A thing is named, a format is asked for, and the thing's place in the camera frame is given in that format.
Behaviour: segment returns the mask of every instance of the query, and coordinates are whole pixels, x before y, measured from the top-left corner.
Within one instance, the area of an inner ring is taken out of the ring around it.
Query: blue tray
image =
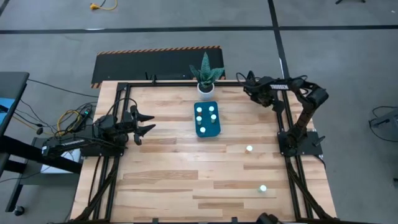
[[[211,114],[209,112],[209,107],[213,106],[214,107],[214,111],[213,114],[217,115],[216,121],[214,123],[211,122]],[[197,116],[198,116],[198,112],[197,112],[197,108],[201,107],[201,125],[197,124]],[[220,127],[220,116],[218,114],[218,107],[217,107],[217,103],[214,101],[210,101],[210,102],[198,102],[195,103],[193,105],[193,111],[195,113],[195,129],[197,131],[197,135],[201,138],[205,138],[205,137],[214,137],[217,136],[220,132],[221,132],[221,127]],[[201,127],[205,127],[206,131],[205,133],[201,133],[200,132],[200,128]]]

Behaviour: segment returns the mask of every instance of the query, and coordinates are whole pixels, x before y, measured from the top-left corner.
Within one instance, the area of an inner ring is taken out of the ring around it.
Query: wooden tabletop
[[[114,103],[116,86],[117,82],[103,82],[95,119]],[[127,144],[119,165],[111,222],[151,222],[152,218],[230,222],[231,217],[254,222],[262,212],[282,221],[294,220],[275,112],[250,101],[242,87],[218,86],[215,91],[221,133],[215,138],[198,138],[193,118],[193,104],[199,101],[196,87],[131,89],[130,97],[137,101],[140,113],[155,116],[142,125],[154,123],[156,127],[145,135],[141,146],[133,141]],[[301,105],[291,93],[289,101],[297,119]],[[253,151],[246,154],[248,145]],[[302,160],[309,191],[335,216],[323,164],[313,156],[302,156]],[[71,218],[87,206],[96,161],[97,157],[89,157],[83,163]],[[263,184],[267,191],[259,193]],[[297,192],[304,217],[302,195]],[[105,193],[100,217],[104,217],[107,198]]]

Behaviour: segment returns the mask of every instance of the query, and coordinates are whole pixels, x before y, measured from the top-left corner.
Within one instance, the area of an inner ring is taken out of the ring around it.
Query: gray floor
[[[275,1],[279,24],[398,24],[397,1],[344,0],[338,6],[334,1]],[[0,17],[0,29],[271,25],[265,0],[120,0],[111,12],[91,12],[90,2],[10,0]],[[282,32],[290,74],[308,75],[330,94],[314,122],[326,135],[322,146],[331,192],[337,214],[345,220],[396,223],[398,219],[398,189],[392,186],[392,178],[398,177],[397,147],[377,139],[368,128],[372,108],[397,105],[397,38],[398,30]],[[257,76],[281,76],[272,31],[0,35],[0,70],[27,71],[33,79],[97,95],[98,90],[89,89],[97,52],[195,45],[221,45],[228,78],[249,69]],[[95,101],[35,83],[29,83],[22,98],[52,124],[65,110]],[[24,105],[19,109],[28,111]],[[14,121],[7,135],[26,143],[35,136]],[[15,176],[6,172],[1,180]],[[1,183],[0,211],[14,183]],[[2,213],[0,223],[62,222],[74,193],[73,187],[26,187],[19,205],[27,213],[22,217]]]

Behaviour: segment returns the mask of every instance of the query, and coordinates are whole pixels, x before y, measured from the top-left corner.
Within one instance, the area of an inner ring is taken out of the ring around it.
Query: black metal frame
[[[118,87],[116,90],[116,97],[114,102],[116,103],[120,98],[121,98],[121,92],[125,91],[124,98],[129,98],[130,93],[131,93],[131,88],[133,87],[146,87],[146,86],[158,86],[158,87],[171,87],[171,86],[196,86],[197,82],[193,80],[189,81],[138,81],[134,83],[118,83]],[[237,81],[227,81],[227,80],[220,80],[215,83],[216,86],[241,86]],[[284,97],[284,103],[285,103],[285,108],[286,108],[286,114],[287,114],[287,119],[289,126],[291,127],[293,125],[293,119],[290,111],[290,106],[289,106],[289,101],[287,99],[287,95],[285,91],[282,91],[282,95]],[[127,110],[128,107],[128,100],[124,100],[123,102],[123,110]],[[115,107],[113,108],[113,116],[117,116],[118,113],[118,108],[119,108],[119,103],[116,103]],[[282,114],[277,113],[277,122],[278,122],[278,127],[279,131],[284,131],[284,123],[282,119]],[[312,209],[317,212],[317,215],[321,218],[329,218],[322,208],[317,204],[315,199],[311,196],[310,192],[307,190],[307,184],[305,181],[305,176],[304,176],[304,171],[303,171],[303,165],[301,161],[300,156],[296,156],[296,163],[297,163],[297,169],[298,169],[298,175],[296,172],[293,170],[292,166],[292,161],[290,160],[289,157],[285,157],[285,164],[286,164],[286,170],[288,174],[288,180],[289,180],[289,187],[290,187],[290,193],[292,196],[292,203],[293,203],[293,208],[294,208],[294,214],[295,214],[295,219],[296,221],[303,220],[300,214],[300,205],[299,205],[299,200],[297,198],[297,191],[295,185],[299,187],[299,189],[302,191],[304,195],[304,201],[305,201],[305,208],[307,211],[307,218],[310,220],[313,219],[312,215]],[[98,186],[98,191],[96,195],[93,197],[93,199],[89,202],[89,205],[85,208],[83,213],[78,217],[78,220],[74,220],[74,223],[109,223],[111,219],[111,212],[112,212],[112,206],[113,206],[113,198],[114,198],[114,191],[116,188],[116,177],[117,177],[117,171],[119,167],[119,157],[114,158],[113,162],[113,168],[109,172],[109,175],[106,176],[106,170],[108,168],[109,164],[109,158],[105,157],[104,162],[103,162],[103,167],[101,171],[101,175],[99,178],[99,186]],[[108,194],[108,200],[106,204],[106,210],[105,210],[105,218],[104,219],[99,219],[99,213],[100,213],[100,207],[101,207],[101,198],[103,194],[105,193],[107,187],[109,186],[109,194]],[[91,211],[94,210],[94,215],[92,220],[88,220],[88,217],[90,216]]]

